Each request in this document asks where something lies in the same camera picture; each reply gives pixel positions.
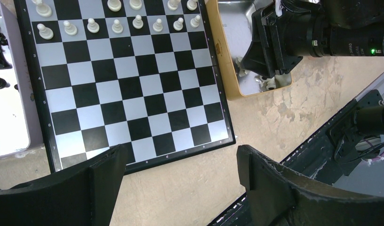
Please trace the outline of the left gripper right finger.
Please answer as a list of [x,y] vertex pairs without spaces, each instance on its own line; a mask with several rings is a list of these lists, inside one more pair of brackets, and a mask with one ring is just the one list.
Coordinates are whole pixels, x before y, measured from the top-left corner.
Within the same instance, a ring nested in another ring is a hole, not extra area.
[[384,226],[384,197],[311,179],[249,145],[236,155],[255,226]]

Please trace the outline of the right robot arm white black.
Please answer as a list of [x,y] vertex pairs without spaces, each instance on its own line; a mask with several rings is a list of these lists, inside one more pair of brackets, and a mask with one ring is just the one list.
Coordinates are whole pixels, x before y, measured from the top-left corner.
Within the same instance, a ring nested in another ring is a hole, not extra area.
[[251,18],[240,67],[266,78],[308,56],[384,58],[384,0],[275,0]]

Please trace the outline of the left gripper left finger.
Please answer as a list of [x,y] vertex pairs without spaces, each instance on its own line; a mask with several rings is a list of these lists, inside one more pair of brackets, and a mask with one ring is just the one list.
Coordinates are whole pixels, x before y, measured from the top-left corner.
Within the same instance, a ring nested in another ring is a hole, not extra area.
[[0,226],[107,226],[126,169],[125,145],[48,176],[0,189]]

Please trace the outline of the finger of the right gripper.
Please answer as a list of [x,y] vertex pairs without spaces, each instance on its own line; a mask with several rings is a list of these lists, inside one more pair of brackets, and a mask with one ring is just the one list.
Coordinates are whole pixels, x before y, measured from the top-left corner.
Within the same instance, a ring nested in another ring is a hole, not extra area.
[[242,68],[269,77],[266,48],[268,42],[252,41],[242,59]]

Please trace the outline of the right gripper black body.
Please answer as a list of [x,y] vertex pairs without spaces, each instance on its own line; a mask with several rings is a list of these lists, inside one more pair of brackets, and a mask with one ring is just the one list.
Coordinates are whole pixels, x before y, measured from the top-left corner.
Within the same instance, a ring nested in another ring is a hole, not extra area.
[[275,3],[270,3],[252,14],[253,38],[251,53],[254,72],[266,78],[290,73],[303,59],[286,51],[285,28],[282,24],[290,19],[286,13],[278,18]]

